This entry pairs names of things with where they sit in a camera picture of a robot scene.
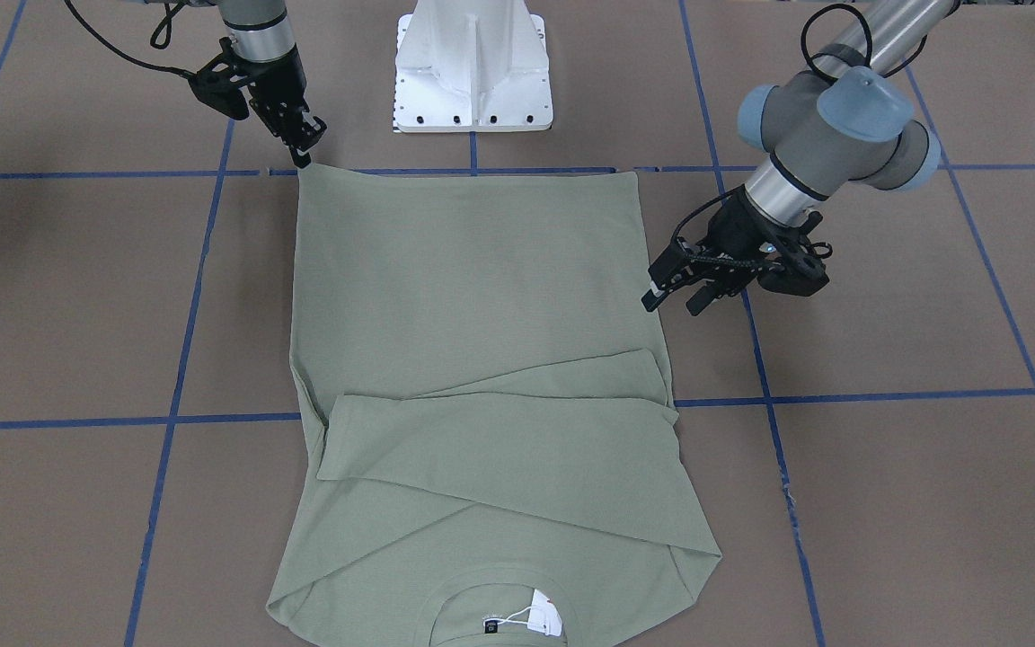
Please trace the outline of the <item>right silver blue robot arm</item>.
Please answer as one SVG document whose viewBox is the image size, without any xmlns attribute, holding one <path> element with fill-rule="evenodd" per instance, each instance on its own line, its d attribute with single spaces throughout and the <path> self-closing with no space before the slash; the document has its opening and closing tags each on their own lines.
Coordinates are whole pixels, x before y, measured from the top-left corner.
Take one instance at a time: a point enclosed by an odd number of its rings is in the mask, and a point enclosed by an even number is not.
<svg viewBox="0 0 1035 647">
<path fill-rule="evenodd" d="M 252 114 L 290 152 L 296 168 L 310 164 L 310 150 L 327 131 L 305 101 L 303 62 L 283 1 L 214 1 L 226 36 L 219 53 L 186 73 L 198 102 L 234 121 Z"/>
</svg>

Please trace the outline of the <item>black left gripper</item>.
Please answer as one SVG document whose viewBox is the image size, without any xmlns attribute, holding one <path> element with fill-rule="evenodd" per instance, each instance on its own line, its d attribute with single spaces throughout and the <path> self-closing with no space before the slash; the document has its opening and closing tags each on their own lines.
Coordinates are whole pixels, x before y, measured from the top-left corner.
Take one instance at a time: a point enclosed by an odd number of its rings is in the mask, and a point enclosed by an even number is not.
<svg viewBox="0 0 1035 647">
<path fill-rule="evenodd" d="M 657 311 L 670 295 L 701 284 L 686 300 L 691 316 L 734 296 L 758 281 L 765 261 L 776 254 L 772 242 L 796 226 L 764 216 L 746 192 L 726 192 L 679 220 L 670 234 L 667 255 L 650 264 L 649 287 L 641 305 Z"/>
</svg>

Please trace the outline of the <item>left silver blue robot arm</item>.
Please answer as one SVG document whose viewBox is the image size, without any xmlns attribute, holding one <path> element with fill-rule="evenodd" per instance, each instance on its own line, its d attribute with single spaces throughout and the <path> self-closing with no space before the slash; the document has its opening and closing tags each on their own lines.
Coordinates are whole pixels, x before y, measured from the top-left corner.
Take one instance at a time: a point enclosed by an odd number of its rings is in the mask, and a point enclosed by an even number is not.
<svg viewBox="0 0 1035 647">
<path fill-rule="evenodd" d="M 822 220 L 818 206 L 850 182 L 907 192 L 936 172 L 940 139 L 916 118 L 892 77 L 958 9 L 957 1 L 873 1 L 864 8 L 826 5 L 810 16 L 808 26 L 833 12 L 851 14 L 852 23 L 821 49 L 810 49 L 808 30 L 801 30 L 804 69 L 748 92 L 737 133 L 765 160 L 739 187 L 701 206 L 708 213 L 701 238 L 675 226 L 650 264 L 644 308 L 657 310 L 687 287 L 694 287 L 690 315 L 752 282 L 796 297 L 825 287 L 831 246 L 809 238 Z"/>
</svg>

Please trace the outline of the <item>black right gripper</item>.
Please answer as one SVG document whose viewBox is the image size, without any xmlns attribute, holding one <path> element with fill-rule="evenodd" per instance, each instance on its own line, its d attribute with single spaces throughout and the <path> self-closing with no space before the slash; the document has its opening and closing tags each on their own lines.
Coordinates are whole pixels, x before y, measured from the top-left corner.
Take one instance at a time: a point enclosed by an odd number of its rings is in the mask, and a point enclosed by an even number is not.
<svg viewBox="0 0 1035 647">
<path fill-rule="evenodd" d="M 305 102 L 305 73 L 298 50 L 289 50 L 277 60 L 248 63 L 248 78 L 255 114 L 271 135 L 295 145 L 295 167 L 307 168 L 312 147 L 327 131 L 327 123 L 313 115 Z"/>
</svg>

